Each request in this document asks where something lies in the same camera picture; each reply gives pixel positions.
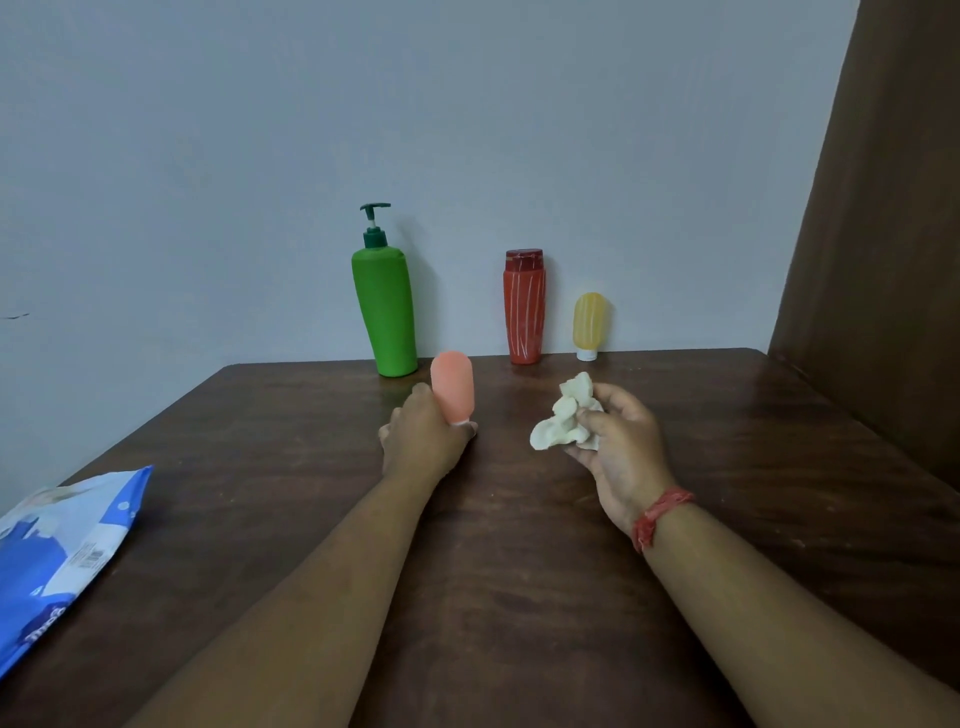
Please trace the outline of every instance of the white tissue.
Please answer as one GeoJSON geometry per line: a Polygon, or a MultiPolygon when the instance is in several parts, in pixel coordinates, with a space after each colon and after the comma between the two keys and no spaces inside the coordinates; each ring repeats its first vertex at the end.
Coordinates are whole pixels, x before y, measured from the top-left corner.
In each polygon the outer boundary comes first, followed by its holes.
{"type": "Polygon", "coordinates": [[[593,398],[593,381],[586,372],[560,385],[563,395],[553,405],[553,417],[537,423],[530,433],[530,447],[547,449],[554,445],[576,443],[583,449],[598,449],[600,438],[577,423],[577,410],[593,409],[603,412],[603,405],[593,398]]]}

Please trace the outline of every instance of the green bottle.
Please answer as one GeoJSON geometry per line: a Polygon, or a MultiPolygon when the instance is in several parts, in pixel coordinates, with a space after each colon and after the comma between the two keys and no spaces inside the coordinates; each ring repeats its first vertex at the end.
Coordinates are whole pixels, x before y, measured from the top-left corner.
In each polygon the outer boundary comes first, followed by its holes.
{"type": "Polygon", "coordinates": [[[373,219],[375,207],[389,206],[370,203],[360,207],[367,211],[370,226],[363,233],[364,248],[353,254],[353,284],[373,346],[376,370],[382,376],[405,376],[417,370],[407,258],[403,251],[387,245],[386,234],[373,219]]]}

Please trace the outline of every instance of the dark green pump cap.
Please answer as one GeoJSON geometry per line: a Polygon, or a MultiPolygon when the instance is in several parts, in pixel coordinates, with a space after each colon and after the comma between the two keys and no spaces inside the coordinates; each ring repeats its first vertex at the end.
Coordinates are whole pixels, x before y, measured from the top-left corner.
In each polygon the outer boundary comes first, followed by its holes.
{"type": "Polygon", "coordinates": [[[368,248],[387,247],[387,234],[376,226],[376,220],[373,219],[373,209],[375,207],[389,207],[390,203],[368,203],[361,205],[360,209],[367,213],[367,219],[370,220],[370,226],[363,233],[363,244],[368,248]]]}

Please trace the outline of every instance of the tabletop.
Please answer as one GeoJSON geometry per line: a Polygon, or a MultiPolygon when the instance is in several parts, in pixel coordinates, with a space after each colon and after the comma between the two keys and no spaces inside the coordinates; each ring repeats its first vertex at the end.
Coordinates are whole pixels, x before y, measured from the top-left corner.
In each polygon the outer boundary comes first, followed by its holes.
{"type": "MultiPolygon", "coordinates": [[[[750,724],[592,480],[533,425],[586,370],[660,417],[679,481],[800,583],[960,688],[960,495],[752,350],[473,359],[478,437],[440,485],[354,726],[750,724]]],[[[0,682],[0,724],[120,726],[376,482],[427,366],[226,367],[68,482],[153,463],[136,523],[0,682]]]]}

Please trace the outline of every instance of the red bottle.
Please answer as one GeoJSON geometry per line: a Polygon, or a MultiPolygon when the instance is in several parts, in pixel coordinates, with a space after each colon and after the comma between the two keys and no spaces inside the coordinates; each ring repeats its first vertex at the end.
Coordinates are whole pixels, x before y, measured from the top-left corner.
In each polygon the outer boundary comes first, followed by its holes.
{"type": "Polygon", "coordinates": [[[507,314],[510,361],[514,364],[536,364],[540,361],[545,297],[543,251],[507,251],[507,269],[503,272],[503,307],[507,314]]]}

